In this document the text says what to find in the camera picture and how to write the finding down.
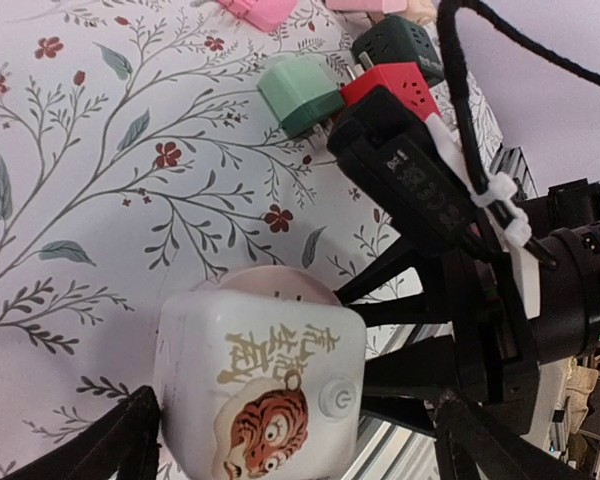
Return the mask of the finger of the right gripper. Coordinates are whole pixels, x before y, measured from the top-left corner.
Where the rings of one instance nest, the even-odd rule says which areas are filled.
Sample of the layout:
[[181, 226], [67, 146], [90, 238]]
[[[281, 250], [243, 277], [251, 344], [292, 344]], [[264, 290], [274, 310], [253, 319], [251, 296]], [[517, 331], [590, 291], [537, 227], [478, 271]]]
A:
[[[418, 275], [423, 291], [377, 303], [355, 304], [365, 295], [409, 269]], [[366, 325], [437, 325], [445, 323], [445, 280], [438, 257], [425, 258], [406, 239], [397, 239], [360, 274], [335, 291], [345, 307]]]
[[417, 433], [435, 430], [426, 403], [459, 385], [450, 335], [429, 337], [365, 363], [362, 414]]

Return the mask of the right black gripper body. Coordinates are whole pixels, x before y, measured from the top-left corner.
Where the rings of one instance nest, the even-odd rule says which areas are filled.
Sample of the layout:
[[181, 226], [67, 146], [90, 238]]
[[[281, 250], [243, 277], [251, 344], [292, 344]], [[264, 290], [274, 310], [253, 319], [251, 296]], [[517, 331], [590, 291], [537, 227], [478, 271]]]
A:
[[460, 390], [513, 433], [531, 429], [539, 356], [511, 261], [474, 260], [456, 249], [442, 266]]

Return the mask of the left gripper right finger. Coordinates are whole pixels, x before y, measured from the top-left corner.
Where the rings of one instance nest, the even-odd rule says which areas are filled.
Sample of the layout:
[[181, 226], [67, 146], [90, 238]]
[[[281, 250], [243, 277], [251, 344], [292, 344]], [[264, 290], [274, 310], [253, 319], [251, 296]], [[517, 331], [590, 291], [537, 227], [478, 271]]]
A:
[[585, 479], [499, 424], [460, 392], [444, 392], [435, 421], [435, 453], [442, 479]]

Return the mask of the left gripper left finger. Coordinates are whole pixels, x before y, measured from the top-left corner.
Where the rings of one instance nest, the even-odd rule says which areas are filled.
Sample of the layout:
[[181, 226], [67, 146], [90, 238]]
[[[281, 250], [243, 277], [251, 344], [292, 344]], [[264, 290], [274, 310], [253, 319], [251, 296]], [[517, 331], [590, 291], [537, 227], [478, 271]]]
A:
[[73, 440], [8, 474], [10, 480], [154, 479], [161, 412], [143, 385]]

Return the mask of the pink round socket base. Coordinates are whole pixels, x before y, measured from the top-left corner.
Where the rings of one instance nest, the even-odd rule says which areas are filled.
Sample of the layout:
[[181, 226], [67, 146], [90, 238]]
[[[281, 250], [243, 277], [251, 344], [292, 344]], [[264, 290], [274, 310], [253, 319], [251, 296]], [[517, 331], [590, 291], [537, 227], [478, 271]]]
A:
[[284, 301], [341, 306], [335, 293], [304, 270], [262, 265], [227, 273], [217, 283], [205, 280], [192, 290], [233, 290]]

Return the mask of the white cartoon cube adapter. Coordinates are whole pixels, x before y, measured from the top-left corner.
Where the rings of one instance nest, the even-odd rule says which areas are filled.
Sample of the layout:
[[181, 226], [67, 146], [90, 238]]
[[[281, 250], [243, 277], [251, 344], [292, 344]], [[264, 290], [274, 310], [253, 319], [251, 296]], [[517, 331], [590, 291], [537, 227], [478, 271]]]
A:
[[154, 390], [191, 479], [326, 479], [357, 441], [367, 332], [350, 309], [231, 290], [162, 308]]

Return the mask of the red cube socket adapter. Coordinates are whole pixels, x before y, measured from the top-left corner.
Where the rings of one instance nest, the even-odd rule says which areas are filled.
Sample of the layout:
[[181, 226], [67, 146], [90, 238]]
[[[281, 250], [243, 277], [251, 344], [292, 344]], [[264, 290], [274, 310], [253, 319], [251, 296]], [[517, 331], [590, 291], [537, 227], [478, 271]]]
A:
[[415, 62], [384, 63], [371, 67], [340, 89], [347, 107], [361, 101], [372, 90], [383, 87], [421, 121], [441, 116], [430, 89]]

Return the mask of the mint green cube adapter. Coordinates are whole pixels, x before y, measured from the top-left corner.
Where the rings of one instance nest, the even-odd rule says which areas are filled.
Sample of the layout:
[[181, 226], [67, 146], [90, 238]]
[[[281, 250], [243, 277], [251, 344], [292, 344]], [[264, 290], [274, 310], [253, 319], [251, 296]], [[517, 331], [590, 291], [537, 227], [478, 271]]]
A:
[[289, 139], [301, 137], [345, 108], [340, 88], [315, 55], [278, 58], [256, 86]]

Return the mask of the dark green cube adapter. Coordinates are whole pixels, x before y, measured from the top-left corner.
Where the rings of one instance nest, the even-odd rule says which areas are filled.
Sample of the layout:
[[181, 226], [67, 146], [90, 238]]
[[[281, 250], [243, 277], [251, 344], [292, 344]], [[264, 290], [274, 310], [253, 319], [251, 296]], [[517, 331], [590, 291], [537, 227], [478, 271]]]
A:
[[445, 80], [444, 67], [427, 31], [407, 19], [391, 15], [360, 34], [351, 52], [365, 53], [373, 65], [414, 62], [432, 87]]

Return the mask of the pink cube socket adapter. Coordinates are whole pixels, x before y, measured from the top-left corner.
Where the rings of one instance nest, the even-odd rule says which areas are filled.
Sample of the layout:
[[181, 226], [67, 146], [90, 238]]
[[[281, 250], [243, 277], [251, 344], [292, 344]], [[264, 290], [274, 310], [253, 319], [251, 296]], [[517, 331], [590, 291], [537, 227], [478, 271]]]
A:
[[390, 14], [406, 10], [408, 0], [326, 0], [325, 5], [341, 12]]

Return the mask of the pink plug adapter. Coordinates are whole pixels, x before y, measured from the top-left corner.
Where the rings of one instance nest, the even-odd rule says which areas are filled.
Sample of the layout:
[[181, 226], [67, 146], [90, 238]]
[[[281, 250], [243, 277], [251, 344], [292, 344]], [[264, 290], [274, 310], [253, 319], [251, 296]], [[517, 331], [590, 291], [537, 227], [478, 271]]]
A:
[[296, 0], [218, 0], [234, 17], [270, 33], [280, 27], [297, 5]]

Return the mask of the beige cube socket adapter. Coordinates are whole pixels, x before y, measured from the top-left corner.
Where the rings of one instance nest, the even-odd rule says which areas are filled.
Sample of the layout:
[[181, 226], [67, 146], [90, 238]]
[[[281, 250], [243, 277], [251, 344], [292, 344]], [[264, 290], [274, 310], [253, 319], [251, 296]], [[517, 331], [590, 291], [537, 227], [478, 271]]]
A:
[[426, 25], [436, 20], [437, 9], [431, 0], [408, 0], [402, 16], [418, 25]]

